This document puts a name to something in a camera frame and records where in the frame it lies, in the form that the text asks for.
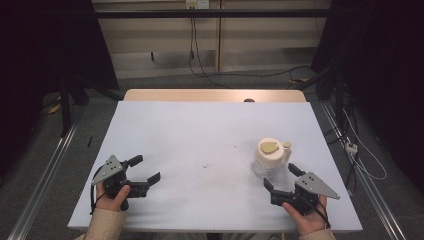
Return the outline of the person's right hand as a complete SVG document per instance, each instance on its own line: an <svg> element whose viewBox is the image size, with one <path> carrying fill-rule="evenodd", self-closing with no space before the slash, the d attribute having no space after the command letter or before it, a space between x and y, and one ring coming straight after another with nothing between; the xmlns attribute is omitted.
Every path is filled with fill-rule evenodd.
<svg viewBox="0 0 424 240"><path fill-rule="evenodd" d="M326 229L328 227L328 216L326 213L327 198L325 196L319 196L319 204L317 210L309 215L300 214L292 205L289 203L283 203L282 207L291 216L297 225L298 233L300 231L317 231Z"/></svg>

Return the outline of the aluminium floor rail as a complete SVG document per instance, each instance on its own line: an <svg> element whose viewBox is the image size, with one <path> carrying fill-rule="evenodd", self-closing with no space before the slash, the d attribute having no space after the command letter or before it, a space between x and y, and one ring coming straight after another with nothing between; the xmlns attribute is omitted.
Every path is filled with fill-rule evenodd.
<svg viewBox="0 0 424 240"><path fill-rule="evenodd" d="M386 232L391 240L407 240L406 235L403 233L399 222L397 221L393 211L388 206L387 202L383 198L379 189L375 185L375 178L366 170L363 162L358 155L349 153L346 147L346 143L350 140L349 137L342 137L342 130L337 126L335 119L335 110L329 103L321 104L324 113L335 131L337 137L340 137L340 144L347 154L349 163L354 166L356 177L362 184L373 208L375 209L381 223L383 224Z"/></svg>
<svg viewBox="0 0 424 240"><path fill-rule="evenodd" d="M19 215L7 240L25 240L28 236L29 230L41 208L42 202L73 140L78 125L78 122L73 123L66 134L60 138L41 179L37 182L35 190L31 193L29 200Z"/></svg>

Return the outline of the white wall socket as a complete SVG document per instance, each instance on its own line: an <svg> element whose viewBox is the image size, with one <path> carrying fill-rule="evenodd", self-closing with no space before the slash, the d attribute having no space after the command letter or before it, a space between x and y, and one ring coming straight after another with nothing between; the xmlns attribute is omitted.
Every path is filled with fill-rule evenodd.
<svg viewBox="0 0 424 240"><path fill-rule="evenodd" d="M187 9L208 9L210 7L209 0L186 0Z"/></svg>

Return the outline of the black metal stand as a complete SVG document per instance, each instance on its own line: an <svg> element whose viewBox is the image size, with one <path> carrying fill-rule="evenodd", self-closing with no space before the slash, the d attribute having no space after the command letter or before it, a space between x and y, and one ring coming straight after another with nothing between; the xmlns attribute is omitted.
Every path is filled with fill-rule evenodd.
<svg viewBox="0 0 424 240"><path fill-rule="evenodd" d="M65 137L72 126L70 100L77 105L86 105L89 98L83 88L83 84L75 77L64 76L60 81L60 103L62 109L62 133Z"/></svg>

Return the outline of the black horizontal bar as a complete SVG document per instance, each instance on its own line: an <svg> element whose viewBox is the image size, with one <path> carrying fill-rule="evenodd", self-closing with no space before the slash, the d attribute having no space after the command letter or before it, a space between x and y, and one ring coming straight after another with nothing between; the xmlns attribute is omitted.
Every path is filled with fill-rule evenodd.
<svg viewBox="0 0 424 240"><path fill-rule="evenodd" d="M129 18L315 18L329 17L335 12L328 9L290 10L102 10L95 15L102 19Z"/></svg>

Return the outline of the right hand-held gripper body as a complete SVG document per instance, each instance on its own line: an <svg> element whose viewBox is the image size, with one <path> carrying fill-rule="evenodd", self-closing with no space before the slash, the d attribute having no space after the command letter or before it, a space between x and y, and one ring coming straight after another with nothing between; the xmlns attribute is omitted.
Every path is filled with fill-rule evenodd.
<svg viewBox="0 0 424 240"><path fill-rule="evenodd" d="M290 192L276 190L270 185L272 205L289 203L302 215L308 215L316 209L320 196L340 199L340 195L313 172L301 173L295 181L295 189Z"/></svg>

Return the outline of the clear bottle with cream lid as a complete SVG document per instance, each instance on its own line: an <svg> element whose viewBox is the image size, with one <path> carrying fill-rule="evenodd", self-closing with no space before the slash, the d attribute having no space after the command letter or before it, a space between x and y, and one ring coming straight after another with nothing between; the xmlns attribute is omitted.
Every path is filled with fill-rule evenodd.
<svg viewBox="0 0 424 240"><path fill-rule="evenodd" d="M270 178L289 162L292 144L276 138L264 138L257 144L254 152L252 170L259 178Z"/></svg>

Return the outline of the black curtain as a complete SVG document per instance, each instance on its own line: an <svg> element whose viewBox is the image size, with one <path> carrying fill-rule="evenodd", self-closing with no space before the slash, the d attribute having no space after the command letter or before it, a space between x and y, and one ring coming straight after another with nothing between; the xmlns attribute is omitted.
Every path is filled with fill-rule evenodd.
<svg viewBox="0 0 424 240"><path fill-rule="evenodd" d="M326 20L312 69L338 62L350 92L394 162L424 193L424 0L331 0L355 16Z"/></svg>
<svg viewBox="0 0 424 240"><path fill-rule="evenodd" d="M93 0L0 0L0 178L18 161L45 95L65 83L85 88L118 81Z"/></svg>

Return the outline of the person's left hand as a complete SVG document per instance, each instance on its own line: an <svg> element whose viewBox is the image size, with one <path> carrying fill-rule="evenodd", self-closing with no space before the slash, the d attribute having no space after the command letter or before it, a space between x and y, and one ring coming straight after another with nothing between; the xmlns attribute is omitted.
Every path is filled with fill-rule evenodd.
<svg viewBox="0 0 424 240"><path fill-rule="evenodd" d="M120 212L121 204L127 199L129 192L130 187L124 185L114 198L109 198L104 190L103 183L100 182L96 185L96 207L99 209Z"/></svg>

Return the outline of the wooden table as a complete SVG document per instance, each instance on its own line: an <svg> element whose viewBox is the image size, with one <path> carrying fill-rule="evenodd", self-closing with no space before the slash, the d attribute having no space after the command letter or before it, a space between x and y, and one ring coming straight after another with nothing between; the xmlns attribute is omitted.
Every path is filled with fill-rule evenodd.
<svg viewBox="0 0 424 240"><path fill-rule="evenodd" d="M255 102L305 102L299 90L254 89L130 89L125 101L209 101L243 102L251 98Z"/></svg>

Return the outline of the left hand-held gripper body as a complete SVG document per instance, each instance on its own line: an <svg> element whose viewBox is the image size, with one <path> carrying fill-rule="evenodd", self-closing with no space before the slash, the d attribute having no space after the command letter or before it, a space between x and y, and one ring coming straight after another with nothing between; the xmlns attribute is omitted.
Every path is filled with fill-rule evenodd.
<svg viewBox="0 0 424 240"><path fill-rule="evenodd" d="M133 182L127 179L126 171L130 166L128 160L119 161L115 155L111 155L104 165L99 167L91 181L91 209L95 208L96 199L94 187L102 182L108 197L114 198L124 185L130 187L128 198L146 197L149 190L147 180L144 182Z"/></svg>

